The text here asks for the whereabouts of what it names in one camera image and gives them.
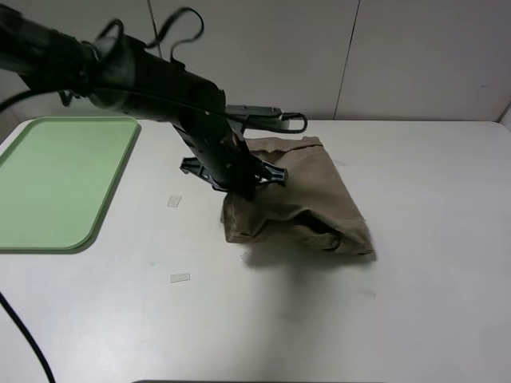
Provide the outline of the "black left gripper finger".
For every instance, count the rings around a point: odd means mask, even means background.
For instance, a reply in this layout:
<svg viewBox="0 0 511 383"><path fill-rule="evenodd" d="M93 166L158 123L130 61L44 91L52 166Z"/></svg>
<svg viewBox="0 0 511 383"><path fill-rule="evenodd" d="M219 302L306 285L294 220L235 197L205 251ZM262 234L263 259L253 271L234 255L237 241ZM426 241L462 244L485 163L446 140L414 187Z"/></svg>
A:
<svg viewBox="0 0 511 383"><path fill-rule="evenodd" d="M186 157L181 161L180 170L185 174L192 174L208 182L210 180L207 169L196 157Z"/></svg>
<svg viewBox="0 0 511 383"><path fill-rule="evenodd" d="M258 185L278 184L282 187L286 186L287 170L285 168L277 167L261 159L258 159L257 167L256 179Z"/></svg>

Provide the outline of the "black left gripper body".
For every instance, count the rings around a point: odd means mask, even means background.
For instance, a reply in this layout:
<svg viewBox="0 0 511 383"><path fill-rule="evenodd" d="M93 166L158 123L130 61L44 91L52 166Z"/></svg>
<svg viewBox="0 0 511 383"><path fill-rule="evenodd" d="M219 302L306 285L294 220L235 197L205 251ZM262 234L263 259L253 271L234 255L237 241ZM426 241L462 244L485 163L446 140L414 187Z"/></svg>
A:
<svg viewBox="0 0 511 383"><path fill-rule="evenodd" d="M193 157L207 169L216 190L245 199L256 193L258 160L244 140L237 138L226 119L212 115L182 115L173 124Z"/></svg>

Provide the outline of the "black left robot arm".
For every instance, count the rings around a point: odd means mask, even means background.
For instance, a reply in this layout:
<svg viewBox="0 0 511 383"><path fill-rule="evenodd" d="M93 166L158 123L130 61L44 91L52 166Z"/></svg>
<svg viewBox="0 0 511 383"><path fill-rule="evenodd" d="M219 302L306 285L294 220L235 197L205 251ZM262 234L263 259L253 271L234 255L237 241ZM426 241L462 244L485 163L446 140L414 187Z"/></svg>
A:
<svg viewBox="0 0 511 383"><path fill-rule="evenodd" d="M287 172L253 156L244 139L251 120L228 112L224 92L151 45L125 33L114 19L92 42L41 26L1 8L1 67L27 86L2 102L56 93L63 105L86 98L99 109L170 123L192 151L181 171L218 191L252 199L259 186L285 184Z"/></svg>

